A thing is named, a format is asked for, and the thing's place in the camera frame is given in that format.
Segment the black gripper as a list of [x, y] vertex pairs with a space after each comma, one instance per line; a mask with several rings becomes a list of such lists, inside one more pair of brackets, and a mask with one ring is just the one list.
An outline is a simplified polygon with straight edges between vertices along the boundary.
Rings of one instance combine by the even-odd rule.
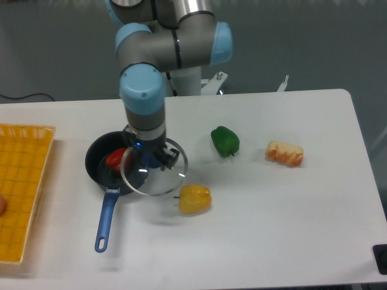
[[122, 140], [126, 148], [131, 147], [138, 153], [150, 155], [160, 163], [161, 171], [172, 170], [176, 164], [180, 152], [175, 148], [166, 147], [166, 131], [164, 130], [157, 138], [145, 140], [140, 138], [139, 132], [135, 134], [130, 126], [122, 130]]

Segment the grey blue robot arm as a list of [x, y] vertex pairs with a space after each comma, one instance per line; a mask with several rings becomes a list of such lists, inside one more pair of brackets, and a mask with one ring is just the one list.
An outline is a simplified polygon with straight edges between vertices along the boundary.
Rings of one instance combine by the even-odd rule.
[[163, 74], [229, 61], [233, 39], [209, 1], [106, 1], [119, 25], [115, 56], [127, 141], [146, 166], [171, 169], [179, 149], [166, 145]]

